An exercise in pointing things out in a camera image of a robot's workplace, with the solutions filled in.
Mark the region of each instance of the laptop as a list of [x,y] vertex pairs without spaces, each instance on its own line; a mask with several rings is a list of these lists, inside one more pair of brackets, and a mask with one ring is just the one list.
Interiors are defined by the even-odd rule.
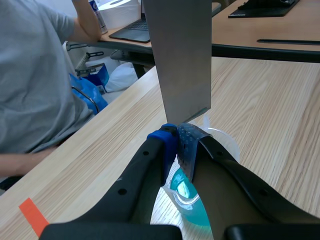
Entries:
[[146,21],[145,8],[143,1],[141,0],[141,19],[125,26],[119,31],[109,35],[112,39],[121,39],[127,41],[133,41],[138,43],[150,42],[150,36],[148,31],[148,25]]

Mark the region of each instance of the blue liquid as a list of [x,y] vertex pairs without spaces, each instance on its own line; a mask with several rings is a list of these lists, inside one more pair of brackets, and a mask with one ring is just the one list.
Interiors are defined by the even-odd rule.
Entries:
[[[177,191],[181,196],[193,199],[198,193],[196,188],[189,182],[187,176],[184,174],[181,168],[179,168],[173,175],[170,189]],[[183,204],[176,202],[179,207],[178,210],[189,222],[200,226],[209,226],[210,222],[205,210],[205,207],[198,199],[193,204]]]

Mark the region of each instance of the gray metal sheet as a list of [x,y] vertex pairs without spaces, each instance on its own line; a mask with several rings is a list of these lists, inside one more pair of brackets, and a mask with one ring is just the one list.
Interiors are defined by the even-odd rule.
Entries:
[[211,0],[143,0],[168,123],[211,107]]

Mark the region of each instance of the spray can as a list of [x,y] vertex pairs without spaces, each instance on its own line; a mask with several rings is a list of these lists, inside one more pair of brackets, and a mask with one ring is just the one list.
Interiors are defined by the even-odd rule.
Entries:
[[99,25],[100,25],[100,29],[101,29],[101,33],[105,34],[108,32],[108,29],[106,27],[105,21],[101,16],[101,13],[98,9],[98,6],[95,2],[95,0],[89,0],[89,3],[91,5],[92,10],[94,11],[94,14],[96,15],[96,18],[98,19]]

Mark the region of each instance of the gray t-shirt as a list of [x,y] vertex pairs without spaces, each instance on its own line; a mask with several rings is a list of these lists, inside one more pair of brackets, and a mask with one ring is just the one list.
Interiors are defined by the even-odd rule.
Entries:
[[73,30],[35,0],[0,0],[0,154],[56,145],[92,117],[70,86],[62,43]]

